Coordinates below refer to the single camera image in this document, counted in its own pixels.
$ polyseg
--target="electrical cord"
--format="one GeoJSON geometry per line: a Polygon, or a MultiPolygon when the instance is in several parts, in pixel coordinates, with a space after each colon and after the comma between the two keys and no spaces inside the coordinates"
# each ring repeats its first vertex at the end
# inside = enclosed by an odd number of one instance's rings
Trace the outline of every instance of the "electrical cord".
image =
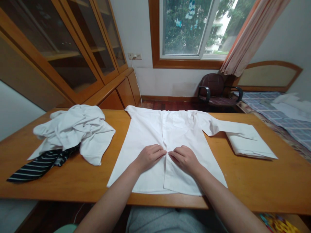
{"type": "Polygon", "coordinates": [[[132,59],[131,59],[131,67],[132,67],[133,70],[134,70],[134,74],[135,74],[135,77],[136,77],[136,83],[137,83],[137,86],[138,86],[138,89],[139,89],[139,94],[140,94],[140,101],[141,101],[141,104],[142,104],[142,107],[141,107],[141,108],[143,108],[142,94],[140,93],[140,88],[139,88],[138,81],[137,81],[137,75],[136,75],[135,69],[134,69],[133,64],[132,64],[132,63],[133,63],[133,59],[136,59],[136,55],[134,55],[134,56],[132,57],[132,59]]]}
{"type": "Polygon", "coordinates": [[[79,211],[78,211],[77,214],[75,215],[75,220],[76,220],[76,218],[77,218],[77,216],[78,216],[78,213],[80,212],[80,210],[81,210],[82,207],[84,206],[84,204],[85,204],[85,203],[83,203],[83,205],[80,207],[79,211]]]}

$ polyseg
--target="chair backrest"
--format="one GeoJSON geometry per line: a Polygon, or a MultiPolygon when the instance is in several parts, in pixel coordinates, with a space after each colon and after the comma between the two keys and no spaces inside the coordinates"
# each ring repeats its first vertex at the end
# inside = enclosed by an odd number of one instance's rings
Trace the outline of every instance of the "chair backrest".
{"type": "MultiPolygon", "coordinates": [[[[207,74],[203,76],[200,86],[206,86],[211,91],[211,96],[221,95],[224,90],[224,79],[220,74],[207,74]]],[[[206,89],[201,88],[200,95],[206,96],[206,89]]]]}

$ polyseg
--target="crumpled white shirt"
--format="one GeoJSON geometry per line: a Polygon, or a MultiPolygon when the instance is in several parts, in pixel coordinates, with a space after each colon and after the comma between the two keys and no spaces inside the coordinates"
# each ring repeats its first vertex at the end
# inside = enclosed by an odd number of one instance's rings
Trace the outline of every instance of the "crumpled white shirt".
{"type": "Polygon", "coordinates": [[[28,160],[45,151],[64,151],[81,142],[80,154],[85,160],[95,166],[101,165],[101,158],[116,131],[105,121],[105,115],[98,106],[75,105],[68,111],[52,113],[50,118],[50,121],[33,129],[33,133],[44,141],[28,160]]]}
{"type": "MultiPolygon", "coordinates": [[[[131,122],[107,187],[116,181],[145,146],[153,144],[159,144],[167,151],[172,151],[181,145],[188,146],[193,150],[198,161],[227,187],[224,175],[212,154],[203,131],[208,136],[213,136],[219,131],[230,132],[250,144],[262,140],[250,130],[249,127],[252,126],[220,121],[205,112],[160,111],[134,106],[128,106],[125,111],[130,114],[131,122]]],[[[181,170],[168,155],[164,156],[154,167],[141,174],[133,192],[203,194],[195,180],[181,170]]]]}

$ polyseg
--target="hand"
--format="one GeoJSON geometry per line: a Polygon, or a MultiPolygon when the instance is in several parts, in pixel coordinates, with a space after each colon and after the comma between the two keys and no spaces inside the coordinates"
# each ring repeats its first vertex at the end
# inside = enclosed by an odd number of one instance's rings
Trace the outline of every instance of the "hand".
{"type": "Polygon", "coordinates": [[[167,151],[158,144],[146,146],[133,163],[140,173],[143,173],[152,168],[166,153],[167,151]]]}
{"type": "Polygon", "coordinates": [[[169,156],[182,170],[193,175],[201,166],[193,151],[184,145],[176,147],[174,151],[170,151],[169,156]]]}

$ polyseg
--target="striped tie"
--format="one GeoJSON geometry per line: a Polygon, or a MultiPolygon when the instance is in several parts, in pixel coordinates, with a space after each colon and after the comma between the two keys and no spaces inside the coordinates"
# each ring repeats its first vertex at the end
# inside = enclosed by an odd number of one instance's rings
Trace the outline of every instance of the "striped tie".
{"type": "Polygon", "coordinates": [[[12,183],[23,183],[39,179],[52,167],[61,167],[67,161],[69,156],[73,152],[79,150],[79,148],[80,144],[65,151],[62,151],[62,149],[46,151],[35,160],[22,166],[18,171],[11,175],[7,181],[12,183]]]}

